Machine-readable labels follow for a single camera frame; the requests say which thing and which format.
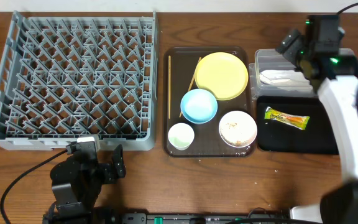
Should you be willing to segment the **white napkin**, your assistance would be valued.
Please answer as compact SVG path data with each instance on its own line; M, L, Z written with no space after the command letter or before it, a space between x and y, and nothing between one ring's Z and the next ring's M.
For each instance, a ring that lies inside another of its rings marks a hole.
M301 72L294 70L264 70L259 73L260 81L269 85L308 85Z

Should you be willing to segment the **white bowl with food residue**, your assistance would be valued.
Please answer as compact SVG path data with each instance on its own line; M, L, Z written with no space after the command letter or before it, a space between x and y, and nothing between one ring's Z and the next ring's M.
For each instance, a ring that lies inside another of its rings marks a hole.
M231 147L250 146L257 137L257 125L253 117L244 111L230 111L219 121L219 135Z

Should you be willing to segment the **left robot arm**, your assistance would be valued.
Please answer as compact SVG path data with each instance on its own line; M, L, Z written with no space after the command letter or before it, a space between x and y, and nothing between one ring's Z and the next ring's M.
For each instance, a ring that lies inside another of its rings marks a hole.
M50 172L55 202L43 215L43 223L120 223L111 207L95 207L105 184L115 184L126 176L123 148L112 152L111 162L100 163L94 142L72 142L70 155Z

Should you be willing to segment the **small white cup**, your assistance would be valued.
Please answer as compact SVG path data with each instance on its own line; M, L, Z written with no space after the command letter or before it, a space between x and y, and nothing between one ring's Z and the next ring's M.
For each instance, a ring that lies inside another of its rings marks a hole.
M177 123L168 130L167 137L169 143L174 148L184 151L188 149L194 141L195 132L189 124Z

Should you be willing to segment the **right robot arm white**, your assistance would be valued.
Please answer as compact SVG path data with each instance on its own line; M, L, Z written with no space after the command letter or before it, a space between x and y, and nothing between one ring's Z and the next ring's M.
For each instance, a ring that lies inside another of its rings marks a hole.
M358 59L338 47L314 55L299 30L292 30L276 51L309 80L333 129L343 184L314 205L293 207L290 217L308 223L358 223Z

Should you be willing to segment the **green orange snack wrapper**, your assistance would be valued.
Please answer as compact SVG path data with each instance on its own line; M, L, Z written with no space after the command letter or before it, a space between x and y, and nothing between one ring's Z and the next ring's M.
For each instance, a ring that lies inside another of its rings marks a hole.
M268 106L264 113L264 119L279 121L303 131L306 129L310 117L287 114Z

